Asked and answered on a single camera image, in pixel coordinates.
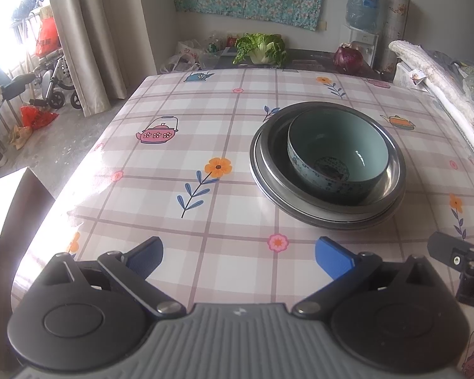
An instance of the lettuce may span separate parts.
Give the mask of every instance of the lettuce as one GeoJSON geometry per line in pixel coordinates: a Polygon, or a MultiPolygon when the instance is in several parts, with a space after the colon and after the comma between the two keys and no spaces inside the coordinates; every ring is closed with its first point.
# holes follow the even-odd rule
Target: lettuce
{"type": "Polygon", "coordinates": [[[246,55],[254,64],[274,64],[280,68],[286,63],[284,41],[274,34],[244,34],[235,43],[237,57],[234,64],[241,62],[246,55]]]}

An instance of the onion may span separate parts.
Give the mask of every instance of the onion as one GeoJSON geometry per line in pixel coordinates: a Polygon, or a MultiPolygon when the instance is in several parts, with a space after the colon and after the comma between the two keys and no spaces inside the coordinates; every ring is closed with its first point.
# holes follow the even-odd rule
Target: onion
{"type": "Polygon", "coordinates": [[[356,74],[363,65],[363,55],[351,48],[350,44],[342,43],[334,55],[334,65],[341,67],[349,74],[356,74]]]}

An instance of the floor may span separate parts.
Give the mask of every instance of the floor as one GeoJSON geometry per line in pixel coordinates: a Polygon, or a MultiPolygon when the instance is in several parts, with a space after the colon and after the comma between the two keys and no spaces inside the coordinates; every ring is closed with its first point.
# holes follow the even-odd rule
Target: floor
{"type": "Polygon", "coordinates": [[[91,117],[82,110],[65,105],[59,116],[47,127],[34,131],[25,146],[17,151],[9,145],[7,163],[0,168],[0,177],[30,167],[48,191],[57,198],[84,156],[99,139],[109,122],[126,100],[114,100],[112,108],[91,117]]]}

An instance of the plaid tablecloth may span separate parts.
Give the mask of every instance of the plaid tablecloth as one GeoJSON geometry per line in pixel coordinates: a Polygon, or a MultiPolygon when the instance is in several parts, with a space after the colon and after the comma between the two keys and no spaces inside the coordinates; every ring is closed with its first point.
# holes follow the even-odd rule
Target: plaid tablecloth
{"type": "MultiPolygon", "coordinates": [[[[57,252],[91,260],[158,235],[164,258],[148,280],[188,309],[196,302],[290,307],[331,281],[314,258],[320,236],[355,253],[403,261],[413,253],[427,255],[435,231],[474,244],[474,155],[428,93],[274,69],[153,76],[63,189],[20,265],[12,301],[15,306],[57,252]],[[316,228],[279,210],[255,184],[249,147],[257,129],[277,110],[312,100],[366,113],[400,145],[407,191],[387,222],[358,232],[316,228]],[[176,117],[178,131],[163,130],[161,137],[146,131],[141,142],[137,134],[149,125],[175,128],[175,118],[160,117],[176,117]]],[[[432,263],[455,293],[458,273],[432,263]]],[[[464,310],[474,328],[474,308],[464,310]]],[[[473,349],[474,334],[466,358],[473,349]]]]}

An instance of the plastic container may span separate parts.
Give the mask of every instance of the plastic container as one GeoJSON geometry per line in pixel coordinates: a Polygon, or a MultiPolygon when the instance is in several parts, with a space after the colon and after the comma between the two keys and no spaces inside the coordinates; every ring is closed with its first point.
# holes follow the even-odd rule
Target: plastic container
{"type": "Polygon", "coordinates": [[[375,33],[379,14],[379,0],[348,0],[346,22],[359,30],[375,33]]]}

